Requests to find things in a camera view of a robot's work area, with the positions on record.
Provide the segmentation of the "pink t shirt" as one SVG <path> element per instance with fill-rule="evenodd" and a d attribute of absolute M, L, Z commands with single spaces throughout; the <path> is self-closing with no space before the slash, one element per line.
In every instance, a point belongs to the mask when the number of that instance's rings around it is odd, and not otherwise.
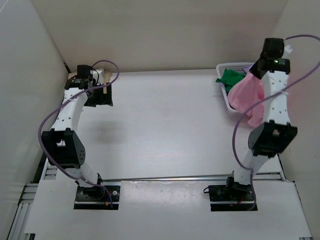
<path fill-rule="evenodd" d="M 228 103 L 231 107 L 243 114 L 253 104 L 265 98 L 263 82 L 248 72 L 243 80 L 238 82 L 228 93 Z M 264 103 L 260 103 L 246 114 L 250 119 L 248 124 L 256 128 L 264 117 Z"/>

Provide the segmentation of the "beige t shirt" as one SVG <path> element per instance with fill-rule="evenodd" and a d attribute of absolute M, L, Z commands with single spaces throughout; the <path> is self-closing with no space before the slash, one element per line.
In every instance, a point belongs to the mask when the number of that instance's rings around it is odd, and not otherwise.
<path fill-rule="evenodd" d="M 112 73 L 108 72 L 108 71 L 104 71 L 102 68 L 99 68 L 97 70 L 97 72 L 99 73 L 99 83 L 100 84 L 107 84 L 111 81 L 111 77 L 112 77 Z M 77 72 L 71 72 L 68 74 L 68 79 L 76 76 Z M 103 94 L 107 94 L 108 90 L 106 87 L 103 88 Z"/>

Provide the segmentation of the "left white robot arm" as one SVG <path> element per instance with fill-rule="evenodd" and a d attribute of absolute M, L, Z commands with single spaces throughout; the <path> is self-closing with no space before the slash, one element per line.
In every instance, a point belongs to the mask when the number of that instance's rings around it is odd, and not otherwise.
<path fill-rule="evenodd" d="M 39 143 L 50 164 L 74 180 L 84 194 L 95 201 L 111 200 L 101 176 L 85 162 L 86 150 L 77 135 L 83 107 L 113 105 L 110 83 L 102 84 L 103 71 L 90 65 L 78 65 L 74 76 L 66 81 L 62 105 L 54 111 L 57 118 L 50 128 L 38 130 Z"/>

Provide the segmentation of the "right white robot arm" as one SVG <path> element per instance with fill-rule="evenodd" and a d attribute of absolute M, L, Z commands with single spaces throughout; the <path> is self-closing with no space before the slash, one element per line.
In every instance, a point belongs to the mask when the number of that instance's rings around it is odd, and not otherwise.
<path fill-rule="evenodd" d="M 262 123 L 249 134 L 248 152 L 222 190 L 230 200 L 254 194 L 253 177 L 269 159 L 282 153 L 298 133 L 288 115 L 286 87 L 291 68 L 285 49 L 283 39 L 266 38 L 259 59 L 250 69 L 262 81 L 266 100 Z"/>

